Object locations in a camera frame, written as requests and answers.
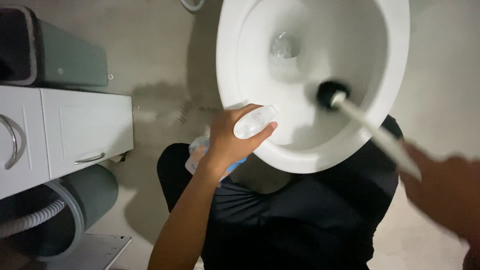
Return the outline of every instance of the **person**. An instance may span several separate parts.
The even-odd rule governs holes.
[[[233,126],[249,104],[226,110],[211,125],[210,147],[192,176],[187,144],[173,144],[157,172],[170,216],[152,250],[149,270],[191,270],[201,255],[210,269],[368,269],[372,237],[398,184],[395,164],[372,142],[322,172],[293,174],[271,194],[259,194],[229,177],[228,166],[250,155],[277,127],[249,139]],[[388,116],[382,124],[399,140]],[[433,221],[470,244],[465,269],[480,269],[480,161],[434,161],[404,143],[418,164],[421,183],[400,172],[407,197]]]

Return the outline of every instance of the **metal drawer handle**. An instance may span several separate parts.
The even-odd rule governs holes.
[[[13,142],[12,156],[10,157],[8,162],[5,163],[5,169],[10,170],[10,168],[15,164],[15,161],[17,159],[17,154],[18,154],[17,137],[15,137],[15,133],[13,132],[12,126],[8,123],[7,118],[3,114],[0,114],[0,123],[5,125],[8,132],[12,136],[12,142]]]
[[[75,161],[74,164],[75,164],[75,165],[78,165],[78,164],[89,163],[89,162],[92,162],[92,161],[95,161],[95,160],[101,160],[101,159],[104,158],[104,157],[105,157],[105,153],[101,153],[100,155],[94,156],[94,157],[89,158],[89,159],[84,159],[84,160]]]

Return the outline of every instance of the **trash can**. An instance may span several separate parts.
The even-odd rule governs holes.
[[[106,86],[105,51],[23,6],[0,5],[0,84],[63,88]]]
[[[58,198],[67,207],[46,222],[5,240],[39,261],[64,258],[75,250],[84,232],[113,207],[117,196],[115,177],[100,165],[12,195],[0,200],[0,222],[39,211]]]

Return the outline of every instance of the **toilet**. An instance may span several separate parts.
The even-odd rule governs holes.
[[[315,101],[327,79],[351,87],[351,101],[380,126],[400,88],[408,56],[408,0],[224,0],[216,72],[225,109],[274,105],[278,128],[255,150],[286,172],[333,167],[371,134]]]

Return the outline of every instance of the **cabinet door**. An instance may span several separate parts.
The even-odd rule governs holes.
[[[132,98],[41,89],[50,177],[133,149]]]
[[[0,86],[0,117],[2,199],[45,183],[50,176],[40,90]],[[11,164],[14,140],[17,149],[15,161]]]

